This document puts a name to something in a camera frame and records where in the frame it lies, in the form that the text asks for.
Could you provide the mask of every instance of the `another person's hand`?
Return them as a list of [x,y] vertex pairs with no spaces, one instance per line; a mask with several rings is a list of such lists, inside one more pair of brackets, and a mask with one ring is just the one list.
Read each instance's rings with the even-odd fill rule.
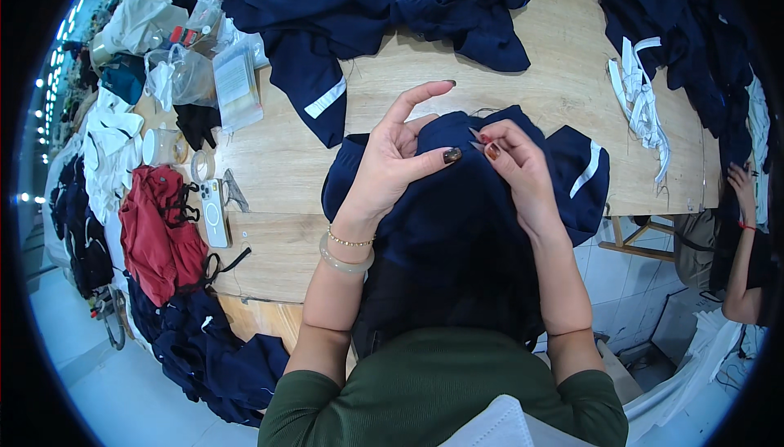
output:
[[432,81],[397,97],[370,133],[357,176],[341,210],[345,208],[354,217],[378,221],[392,210],[408,184],[460,159],[459,148],[437,148],[414,156],[419,131],[438,116],[430,114],[405,121],[417,104],[443,95],[454,86],[451,80]]
[[552,232],[561,223],[553,181],[544,153],[517,124],[501,120],[479,131],[485,156],[512,189],[517,222],[531,238]]
[[757,203],[754,200],[754,183],[751,177],[749,162],[741,168],[730,163],[727,182],[735,189],[740,205],[740,215],[746,226],[757,226]]

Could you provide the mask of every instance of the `clear plastic bag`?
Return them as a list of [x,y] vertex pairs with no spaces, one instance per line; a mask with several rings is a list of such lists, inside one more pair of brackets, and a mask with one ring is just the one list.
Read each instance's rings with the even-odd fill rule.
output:
[[231,18],[223,17],[220,30],[218,31],[217,44],[212,48],[217,53],[221,53],[228,47],[231,47],[245,37],[251,37],[250,48],[253,52],[253,68],[259,69],[270,63],[267,55],[264,53],[264,41],[261,40],[259,32],[255,34],[246,34],[243,31],[237,30],[234,27],[234,20]]
[[253,71],[252,36],[217,54],[212,65],[223,132],[233,133],[263,119]]
[[147,73],[145,90],[159,99],[164,109],[189,104],[217,107],[212,62],[200,53],[181,44],[174,44],[170,50],[152,50],[144,55],[144,69]]
[[201,31],[205,26],[212,27],[221,16],[220,0],[196,0],[196,7],[185,23],[185,29]]

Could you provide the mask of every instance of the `clear tape roll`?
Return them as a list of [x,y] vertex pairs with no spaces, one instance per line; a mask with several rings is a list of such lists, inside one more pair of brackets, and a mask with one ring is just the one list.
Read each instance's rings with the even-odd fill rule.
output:
[[[207,166],[207,173],[202,178],[199,176],[199,170],[203,168],[203,166]],[[191,180],[196,182],[197,184],[201,184],[204,180],[209,180],[215,177],[215,160],[212,159],[210,154],[203,149],[200,149],[194,153],[194,157],[191,158]]]

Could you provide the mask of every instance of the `white stripe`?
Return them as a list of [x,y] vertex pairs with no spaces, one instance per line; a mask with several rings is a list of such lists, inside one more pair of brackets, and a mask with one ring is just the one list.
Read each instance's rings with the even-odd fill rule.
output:
[[346,77],[340,76],[340,81],[338,81],[338,83],[334,87],[330,88],[327,93],[321,95],[321,97],[318,100],[310,104],[308,107],[305,107],[305,111],[310,117],[316,119],[321,115],[321,113],[324,110],[328,109],[328,107],[332,105],[335,102],[335,100],[337,100],[338,97],[342,95],[343,92],[345,91],[346,91]]
[[583,174],[577,177],[575,180],[575,184],[572,186],[572,191],[569,192],[569,198],[574,198],[577,191],[585,185],[588,180],[593,177],[593,174],[596,173],[596,170],[599,168],[599,153],[601,151],[601,146],[596,144],[596,141],[593,139],[590,140],[590,162],[586,167]]

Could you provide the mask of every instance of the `red painted fingernail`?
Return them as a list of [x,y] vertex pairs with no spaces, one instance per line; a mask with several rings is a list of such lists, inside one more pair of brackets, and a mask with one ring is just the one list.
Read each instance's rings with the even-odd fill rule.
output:
[[501,151],[499,151],[498,146],[496,146],[495,143],[490,143],[489,145],[485,146],[485,152],[493,161],[498,159],[499,155],[501,154]]

